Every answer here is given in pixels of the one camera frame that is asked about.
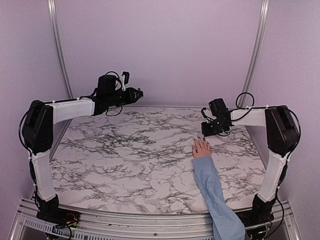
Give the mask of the person's hand with painted nails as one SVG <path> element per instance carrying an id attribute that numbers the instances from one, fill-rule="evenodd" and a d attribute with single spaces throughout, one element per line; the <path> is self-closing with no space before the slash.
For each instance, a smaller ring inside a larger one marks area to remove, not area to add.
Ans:
<path id="1" fill-rule="evenodd" d="M 194 138 L 191 149 L 194 159 L 212 156 L 211 146 L 204 137 L 201 138 L 198 136 L 197 138 Z"/>

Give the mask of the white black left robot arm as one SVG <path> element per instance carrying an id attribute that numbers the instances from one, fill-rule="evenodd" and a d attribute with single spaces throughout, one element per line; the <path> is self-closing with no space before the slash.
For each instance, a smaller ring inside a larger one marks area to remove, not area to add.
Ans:
<path id="1" fill-rule="evenodd" d="M 50 153 L 54 140 L 54 125 L 79 117 L 106 114 L 111 107 L 123 107 L 143 98 L 143 91 L 127 87 L 130 74 L 118 75 L 109 71 L 98 78 L 97 87 L 90 95 L 68 100 L 43 102 L 34 100 L 23 115 L 18 135 L 29 153 L 29 170 L 35 185 L 35 203 L 40 215 L 58 223 L 63 219 L 59 198 L 53 187 Z"/>

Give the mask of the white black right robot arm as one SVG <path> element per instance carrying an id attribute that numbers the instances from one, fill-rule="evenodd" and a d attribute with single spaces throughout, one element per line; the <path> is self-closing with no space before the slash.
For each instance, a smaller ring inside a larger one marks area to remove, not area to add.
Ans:
<path id="1" fill-rule="evenodd" d="M 222 98 L 201 109 L 204 122 L 202 134 L 228 136 L 232 127 L 258 127 L 265 130 L 268 160 L 262 185 L 253 198 L 247 219 L 258 224 L 267 218 L 278 201 L 278 191 L 288 169 L 292 153 L 301 140 L 301 125 L 297 115 L 286 105 L 247 106 L 228 109 Z"/>

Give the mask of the forearm in blue sleeve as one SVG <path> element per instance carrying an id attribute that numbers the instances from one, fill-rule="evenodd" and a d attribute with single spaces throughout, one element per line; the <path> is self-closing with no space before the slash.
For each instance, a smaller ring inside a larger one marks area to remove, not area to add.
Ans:
<path id="1" fill-rule="evenodd" d="M 212 218 L 215 240 L 244 240 L 245 226 L 236 213 L 227 206 L 220 177 L 209 156 L 193 159 L 194 177 Z"/>

